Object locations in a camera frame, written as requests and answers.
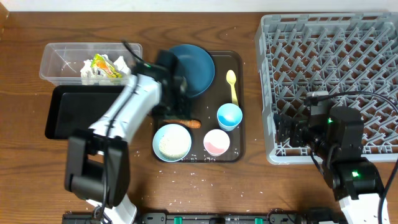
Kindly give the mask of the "green yellow snack wrapper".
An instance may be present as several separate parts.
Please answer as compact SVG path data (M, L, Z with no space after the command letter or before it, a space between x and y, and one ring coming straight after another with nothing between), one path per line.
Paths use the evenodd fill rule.
M122 78L123 75L106 57L95 54L91 62L91 70L95 75L102 75L107 78Z

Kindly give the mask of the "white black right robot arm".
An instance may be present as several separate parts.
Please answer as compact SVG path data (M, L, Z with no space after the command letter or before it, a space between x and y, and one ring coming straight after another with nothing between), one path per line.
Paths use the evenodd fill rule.
M308 93L304 105L307 119L275 114L273 120L279 142L292 147L310 148L314 161L327 186L338 201L343 218L326 210L315 210L296 219L297 223L389 223L386 195L397 174L393 168L383 183L376 166L362 156L364 122L359 110L331 106L338 94L326 91Z

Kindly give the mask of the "white tissue paper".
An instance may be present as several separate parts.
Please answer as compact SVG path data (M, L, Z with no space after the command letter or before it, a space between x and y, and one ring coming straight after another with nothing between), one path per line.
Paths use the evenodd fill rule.
M124 78L129 78L131 75L131 69L128 67L123 56L119 56L114 62L111 61L106 54L102 54L106 57L116 69L122 73L122 78L107 78L102 75L95 75L91 70L91 62L93 59L84 61L84 66L80 70L81 82L83 85L121 85Z

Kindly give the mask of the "dark blue plate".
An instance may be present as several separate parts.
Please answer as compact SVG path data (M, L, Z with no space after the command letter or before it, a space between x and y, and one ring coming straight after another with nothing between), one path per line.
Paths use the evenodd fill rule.
M215 77L215 64L211 55L196 45L182 44L169 49L179 61L177 75L187 81L187 96L194 98L204 93Z

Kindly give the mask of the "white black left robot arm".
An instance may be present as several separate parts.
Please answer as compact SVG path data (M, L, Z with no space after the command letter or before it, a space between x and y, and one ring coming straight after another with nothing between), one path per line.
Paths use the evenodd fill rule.
M99 120L68 138L64 188L94 206L88 223L133 223L137 208L127 195L129 144L145 117L189 115L187 81L177 56L160 50L154 63L138 58L128 84Z

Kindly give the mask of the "light blue cup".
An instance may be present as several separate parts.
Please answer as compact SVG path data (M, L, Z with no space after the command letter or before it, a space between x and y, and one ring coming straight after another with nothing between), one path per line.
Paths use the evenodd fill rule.
M243 120L243 112L233 103L223 104L216 113L218 124L223 131L232 131Z

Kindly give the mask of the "pink white cup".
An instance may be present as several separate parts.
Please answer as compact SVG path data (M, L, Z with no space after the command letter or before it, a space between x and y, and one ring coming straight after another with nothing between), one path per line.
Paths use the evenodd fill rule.
M203 145L211 156L217 157L229 149L230 138L225 131L213 129L205 134Z

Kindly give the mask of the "light blue rice bowl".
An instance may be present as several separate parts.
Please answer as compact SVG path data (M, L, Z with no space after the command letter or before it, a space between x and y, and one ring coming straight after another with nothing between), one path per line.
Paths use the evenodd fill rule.
M166 124L154 134L152 148L155 155L164 162L182 160L190 151L192 137L179 124Z

